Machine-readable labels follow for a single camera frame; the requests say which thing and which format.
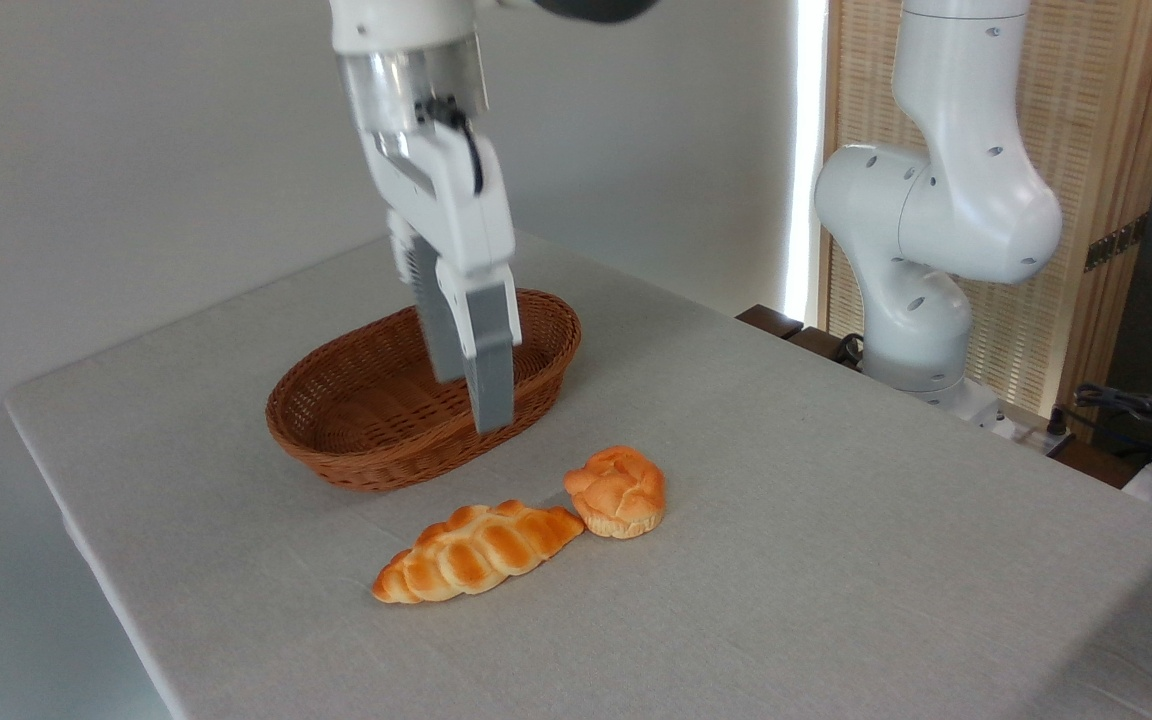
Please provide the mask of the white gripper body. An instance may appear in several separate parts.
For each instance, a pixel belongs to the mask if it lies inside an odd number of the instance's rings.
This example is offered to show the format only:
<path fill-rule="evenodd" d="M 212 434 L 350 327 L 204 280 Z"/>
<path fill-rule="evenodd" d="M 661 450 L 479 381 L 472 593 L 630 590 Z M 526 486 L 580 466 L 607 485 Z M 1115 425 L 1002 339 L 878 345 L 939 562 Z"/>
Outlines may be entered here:
<path fill-rule="evenodd" d="M 415 132 L 356 131 L 382 199 L 440 259 L 465 274 L 511 263 L 515 228 L 492 142 L 438 120 Z"/>

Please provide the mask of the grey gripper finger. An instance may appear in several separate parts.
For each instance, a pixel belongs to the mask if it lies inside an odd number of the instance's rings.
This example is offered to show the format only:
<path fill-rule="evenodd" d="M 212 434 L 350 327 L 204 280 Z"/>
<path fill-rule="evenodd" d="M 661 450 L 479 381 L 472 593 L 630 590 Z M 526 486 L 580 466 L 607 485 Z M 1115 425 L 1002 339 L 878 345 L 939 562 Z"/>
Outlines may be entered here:
<path fill-rule="evenodd" d="M 465 377 L 465 357 L 450 306 L 435 279 L 438 252 L 397 210 L 391 210 L 391 249 L 399 278 L 414 291 L 435 381 L 457 381 Z"/>
<path fill-rule="evenodd" d="M 513 347 L 522 341 L 515 278 L 508 264 L 465 274 L 448 262 L 435 263 L 444 300 L 450 310 L 467 379 L 475 427 L 480 434 L 515 420 Z"/>

